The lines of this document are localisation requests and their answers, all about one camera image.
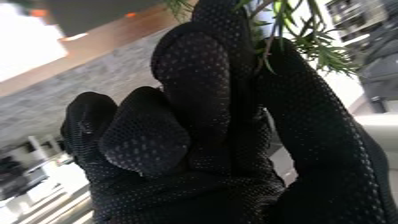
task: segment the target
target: stem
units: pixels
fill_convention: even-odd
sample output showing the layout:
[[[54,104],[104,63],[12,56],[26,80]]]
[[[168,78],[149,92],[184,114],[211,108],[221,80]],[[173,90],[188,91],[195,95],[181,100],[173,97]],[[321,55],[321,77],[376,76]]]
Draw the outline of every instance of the stem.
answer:
[[[268,58],[269,55],[269,45],[271,45],[271,41],[275,39],[275,32],[277,32],[277,25],[278,23],[275,22],[273,27],[271,27],[271,32],[269,32],[269,38],[266,39],[266,43],[264,43],[264,60]]]
[[[262,0],[262,3],[257,6],[248,19],[253,19],[257,13],[264,10],[264,8],[266,8],[266,6],[269,5],[271,2],[273,2],[273,0]]]

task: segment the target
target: tiled backsplash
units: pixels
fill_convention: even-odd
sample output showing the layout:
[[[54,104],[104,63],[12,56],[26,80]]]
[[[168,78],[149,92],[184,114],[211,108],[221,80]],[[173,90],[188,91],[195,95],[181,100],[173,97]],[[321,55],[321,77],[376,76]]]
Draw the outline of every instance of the tiled backsplash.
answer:
[[[149,60],[165,30],[141,38],[85,65],[53,76],[0,99],[0,149],[26,141],[28,135],[58,134],[65,106],[85,91],[118,102],[131,90],[156,85]]]

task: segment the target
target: plant sprig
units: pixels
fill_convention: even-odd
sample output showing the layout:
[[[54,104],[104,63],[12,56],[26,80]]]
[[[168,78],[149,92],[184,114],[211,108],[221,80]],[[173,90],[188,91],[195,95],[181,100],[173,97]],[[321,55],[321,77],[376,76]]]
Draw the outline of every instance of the plant sprig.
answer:
[[[284,31],[293,36],[293,44],[296,50],[305,56],[308,61],[316,62],[316,69],[324,72],[342,73],[346,75],[355,74],[356,66],[349,61],[346,49],[342,47],[332,46],[333,38],[330,37],[330,32],[335,30],[326,30],[326,24],[323,21],[323,15],[319,11],[319,6],[316,0],[298,0],[294,6],[291,6],[291,0],[239,0],[234,10],[239,9],[250,2],[255,3],[255,8],[252,10],[248,19],[252,25],[252,36],[253,41],[262,41],[259,39],[257,28],[271,25],[271,33],[266,38],[264,49],[257,49],[255,52],[261,52],[261,61],[268,65],[268,54],[269,54],[269,45],[275,39],[275,36],[284,36]],[[294,12],[296,9],[303,6],[303,3],[308,7],[310,17],[301,19],[301,27],[298,32],[293,29],[296,27]],[[172,11],[172,14],[179,21],[186,18],[188,12],[191,12],[193,6],[188,3],[188,0],[165,0],[166,7]],[[268,10],[268,6],[273,4],[273,19],[275,22],[269,24],[266,21],[257,21],[255,15],[261,11]]]

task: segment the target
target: blurred background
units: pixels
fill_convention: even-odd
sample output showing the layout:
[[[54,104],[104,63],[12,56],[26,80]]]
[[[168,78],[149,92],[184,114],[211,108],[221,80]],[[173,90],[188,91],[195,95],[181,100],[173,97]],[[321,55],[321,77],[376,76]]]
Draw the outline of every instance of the blurred background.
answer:
[[[335,45],[360,65],[356,77],[321,75],[385,150],[398,199],[398,2],[319,2]],[[259,17],[271,19],[268,12]],[[175,25],[161,0],[0,0],[1,223],[90,223],[86,180],[58,134],[63,110],[85,91],[118,102],[136,87],[157,86],[149,58]],[[269,157],[291,183],[277,135]]]

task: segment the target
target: gloved hand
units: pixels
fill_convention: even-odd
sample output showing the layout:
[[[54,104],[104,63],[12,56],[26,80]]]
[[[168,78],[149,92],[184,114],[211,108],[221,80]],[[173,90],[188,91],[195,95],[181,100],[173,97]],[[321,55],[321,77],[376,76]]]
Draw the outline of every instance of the gloved hand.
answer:
[[[220,21],[239,21],[220,9]],[[216,27],[211,15],[193,15],[207,22],[193,19],[159,42],[152,73],[165,94],[140,88],[117,108],[86,93],[67,108],[62,133],[90,181],[94,221],[396,223],[385,156],[326,84],[289,43],[284,51],[271,46],[277,74],[262,69],[252,77],[250,59],[236,60],[241,39],[225,41],[245,29]],[[266,158],[259,106],[294,159],[287,190]]]

